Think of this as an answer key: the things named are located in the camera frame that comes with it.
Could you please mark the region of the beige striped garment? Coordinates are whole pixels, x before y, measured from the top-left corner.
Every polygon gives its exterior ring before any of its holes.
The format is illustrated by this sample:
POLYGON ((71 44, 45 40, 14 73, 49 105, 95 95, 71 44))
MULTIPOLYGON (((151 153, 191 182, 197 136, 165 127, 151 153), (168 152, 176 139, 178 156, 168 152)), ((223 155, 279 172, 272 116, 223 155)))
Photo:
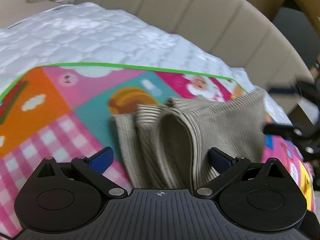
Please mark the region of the beige striped garment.
POLYGON ((121 155, 133 187, 195 190, 217 177, 207 163, 215 147, 257 163, 265 146, 265 91, 257 88, 217 102, 170 97, 113 116, 121 155))

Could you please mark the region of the colourful cartoon play mat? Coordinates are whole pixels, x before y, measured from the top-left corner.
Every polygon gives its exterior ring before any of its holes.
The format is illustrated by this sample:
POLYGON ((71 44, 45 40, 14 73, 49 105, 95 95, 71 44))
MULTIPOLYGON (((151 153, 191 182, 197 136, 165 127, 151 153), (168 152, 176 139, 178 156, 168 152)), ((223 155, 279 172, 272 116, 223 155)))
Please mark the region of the colourful cartoon play mat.
POLYGON ((319 239, 312 173, 298 148, 264 134, 257 163, 201 187, 133 187, 113 116, 170 97, 226 102, 249 93, 225 76, 103 63, 37 67, 1 95, 4 239, 319 239), (99 174, 88 158, 111 147, 99 174))

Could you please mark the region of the beige padded headboard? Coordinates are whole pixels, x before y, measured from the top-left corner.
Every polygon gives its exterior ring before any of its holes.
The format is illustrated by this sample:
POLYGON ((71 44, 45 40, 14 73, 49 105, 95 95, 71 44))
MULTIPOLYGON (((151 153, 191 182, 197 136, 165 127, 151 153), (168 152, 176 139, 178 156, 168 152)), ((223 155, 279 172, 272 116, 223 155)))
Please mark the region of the beige padded headboard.
POLYGON ((261 87, 312 76, 290 42, 246 0, 75 0, 125 10, 183 36, 231 67, 244 67, 261 87))

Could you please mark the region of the white quilted mattress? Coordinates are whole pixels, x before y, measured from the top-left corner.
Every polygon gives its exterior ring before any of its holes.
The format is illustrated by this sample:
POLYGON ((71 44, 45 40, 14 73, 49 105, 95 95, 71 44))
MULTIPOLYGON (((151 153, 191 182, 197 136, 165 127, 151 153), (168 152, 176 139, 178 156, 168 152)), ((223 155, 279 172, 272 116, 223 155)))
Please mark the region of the white quilted mattress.
POLYGON ((230 67, 180 35, 91 2, 55 7, 1 29, 1 91, 35 67, 76 62, 183 70, 230 77, 245 90, 257 87, 239 65, 230 67))

